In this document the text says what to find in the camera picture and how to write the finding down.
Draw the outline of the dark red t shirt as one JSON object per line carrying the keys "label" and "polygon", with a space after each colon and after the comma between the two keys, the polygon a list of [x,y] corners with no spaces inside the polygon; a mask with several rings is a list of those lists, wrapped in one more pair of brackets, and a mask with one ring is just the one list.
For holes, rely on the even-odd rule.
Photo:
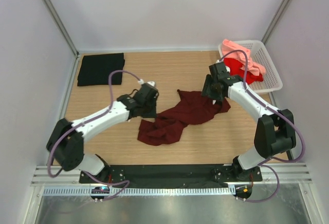
{"label": "dark red t shirt", "polygon": [[141,120],[138,141],[151,146],[176,143],[187,126],[204,124],[231,108],[226,99],[214,104],[200,91],[177,90],[177,93],[180,101],[176,106],[158,113],[153,122]]}

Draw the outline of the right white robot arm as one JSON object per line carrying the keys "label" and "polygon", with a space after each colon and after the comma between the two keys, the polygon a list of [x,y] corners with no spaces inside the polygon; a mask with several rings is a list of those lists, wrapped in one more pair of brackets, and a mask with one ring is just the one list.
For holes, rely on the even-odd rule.
{"label": "right white robot arm", "polygon": [[280,110],[256,94],[239,75],[232,76],[223,62],[209,66],[202,96],[214,103],[227,98],[238,103],[257,123],[253,146],[232,161],[232,176],[245,180],[261,163],[296,146],[294,116],[288,109]]}

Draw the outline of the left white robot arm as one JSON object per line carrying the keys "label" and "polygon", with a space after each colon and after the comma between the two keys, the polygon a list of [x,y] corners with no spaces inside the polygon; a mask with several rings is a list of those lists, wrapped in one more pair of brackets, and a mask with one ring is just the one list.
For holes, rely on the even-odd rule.
{"label": "left white robot arm", "polygon": [[46,145],[50,159],[55,159],[62,170],[80,170],[98,183],[108,179],[109,166],[98,155],[87,155],[84,145],[106,129],[135,117],[156,117],[159,92],[155,82],[143,83],[131,97],[121,95],[109,107],[82,119],[59,120]]}

